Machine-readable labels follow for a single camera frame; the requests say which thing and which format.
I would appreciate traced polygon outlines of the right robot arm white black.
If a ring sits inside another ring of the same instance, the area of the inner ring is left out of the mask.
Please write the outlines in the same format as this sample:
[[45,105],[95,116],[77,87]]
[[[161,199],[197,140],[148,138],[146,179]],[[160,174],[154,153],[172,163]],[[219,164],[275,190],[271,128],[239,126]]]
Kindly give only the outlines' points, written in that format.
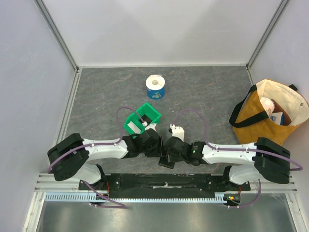
[[164,145],[170,162],[183,161],[201,164],[228,163],[222,187],[233,190],[247,181],[264,178],[277,184],[288,184],[290,179],[290,152],[268,138],[242,145],[216,145],[205,142],[188,144],[180,138],[171,137]]

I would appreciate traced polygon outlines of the green plastic bin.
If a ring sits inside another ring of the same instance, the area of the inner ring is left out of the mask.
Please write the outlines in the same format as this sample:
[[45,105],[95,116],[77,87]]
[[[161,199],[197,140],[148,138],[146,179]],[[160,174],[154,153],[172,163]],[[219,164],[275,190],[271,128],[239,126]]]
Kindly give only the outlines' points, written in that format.
[[127,117],[123,128],[129,134],[141,134],[150,124],[158,124],[161,119],[161,113],[154,109],[149,103],[144,103],[140,108]]

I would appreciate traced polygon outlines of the black leather card holder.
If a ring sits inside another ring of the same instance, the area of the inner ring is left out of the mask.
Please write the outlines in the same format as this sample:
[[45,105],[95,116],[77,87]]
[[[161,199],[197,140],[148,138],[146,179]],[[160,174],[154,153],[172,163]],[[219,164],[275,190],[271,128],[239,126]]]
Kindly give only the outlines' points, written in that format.
[[168,156],[164,156],[164,157],[160,157],[159,159],[159,166],[165,167],[165,168],[169,168],[169,169],[173,169],[175,162],[172,162]]

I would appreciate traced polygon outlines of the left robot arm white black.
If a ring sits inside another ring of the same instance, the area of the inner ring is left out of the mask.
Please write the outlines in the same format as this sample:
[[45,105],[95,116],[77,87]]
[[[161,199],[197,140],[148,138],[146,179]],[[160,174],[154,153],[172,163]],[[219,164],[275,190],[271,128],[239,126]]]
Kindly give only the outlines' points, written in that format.
[[150,158],[162,155],[162,137],[154,128],[106,141],[83,139],[74,133],[47,152],[50,161],[47,172],[54,175],[55,181],[75,178],[100,190],[108,179],[102,166],[92,161],[135,158],[140,154]]

